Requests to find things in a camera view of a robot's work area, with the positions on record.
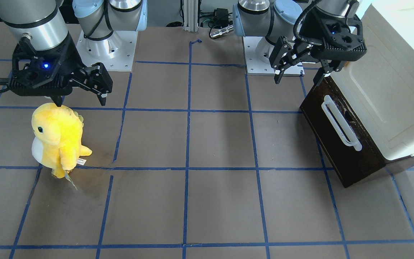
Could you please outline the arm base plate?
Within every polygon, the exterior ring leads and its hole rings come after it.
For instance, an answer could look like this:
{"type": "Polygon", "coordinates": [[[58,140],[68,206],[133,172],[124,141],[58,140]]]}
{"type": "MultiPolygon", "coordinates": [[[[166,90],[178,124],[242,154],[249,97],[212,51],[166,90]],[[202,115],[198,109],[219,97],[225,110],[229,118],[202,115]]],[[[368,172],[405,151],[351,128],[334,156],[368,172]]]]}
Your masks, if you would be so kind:
{"type": "Polygon", "coordinates": [[[248,75],[274,76],[275,70],[269,62],[274,46],[265,37],[243,37],[244,56],[248,75]]]}
{"type": "Polygon", "coordinates": [[[76,48],[87,67],[100,62],[109,72],[131,72],[137,37],[137,31],[114,31],[108,39],[92,41],[81,31],[76,48]]]}

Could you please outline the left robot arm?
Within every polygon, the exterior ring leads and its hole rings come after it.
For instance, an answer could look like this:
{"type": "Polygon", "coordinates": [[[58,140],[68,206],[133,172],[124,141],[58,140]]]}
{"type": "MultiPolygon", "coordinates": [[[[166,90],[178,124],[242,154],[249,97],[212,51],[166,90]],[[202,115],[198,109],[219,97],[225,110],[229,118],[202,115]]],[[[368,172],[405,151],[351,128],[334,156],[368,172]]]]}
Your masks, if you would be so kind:
{"type": "Polygon", "coordinates": [[[239,0],[233,7],[238,36],[263,37],[279,84],[284,71],[300,62],[320,63],[315,85],[367,53],[358,0],[314,0],[305,9],[293,0],[239,0]]]}

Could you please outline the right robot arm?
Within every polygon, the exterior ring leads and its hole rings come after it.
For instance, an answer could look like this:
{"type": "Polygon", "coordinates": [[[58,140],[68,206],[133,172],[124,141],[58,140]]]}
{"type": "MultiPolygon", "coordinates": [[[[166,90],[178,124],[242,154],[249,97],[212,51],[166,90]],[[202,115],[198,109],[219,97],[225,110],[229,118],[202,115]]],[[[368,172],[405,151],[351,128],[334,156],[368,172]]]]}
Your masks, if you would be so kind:
{"type": "Polygon", "coordinates": [[[113,90],[109,71],[130,71],[131,34],[147,28],[146,0],[74,0],[82,36],[73,41],[54,0],[0,0],[0,18],[18,44],[9,79],[0,85],[18,96],[45,96],[57,106],[74,87],[100,105],[113,90]]]}

